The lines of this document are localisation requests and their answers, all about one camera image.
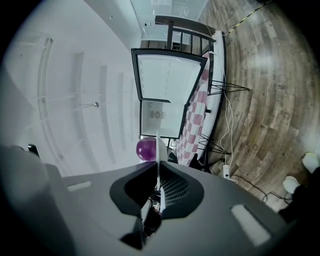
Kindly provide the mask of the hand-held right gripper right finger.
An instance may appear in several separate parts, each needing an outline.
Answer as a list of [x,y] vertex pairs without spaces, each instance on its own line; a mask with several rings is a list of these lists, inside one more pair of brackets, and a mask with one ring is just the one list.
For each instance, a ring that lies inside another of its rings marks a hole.
[[280,256],[293,244],[294,224],[235,182],[164,160],[156,139],[161,224],[152,256]]

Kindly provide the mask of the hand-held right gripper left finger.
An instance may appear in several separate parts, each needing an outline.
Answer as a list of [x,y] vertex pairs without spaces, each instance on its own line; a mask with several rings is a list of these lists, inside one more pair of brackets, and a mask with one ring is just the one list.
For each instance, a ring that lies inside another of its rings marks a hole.
[[59,179],[59,206],[76,256],[158,256],[144,243],[142,213],[156,162]]

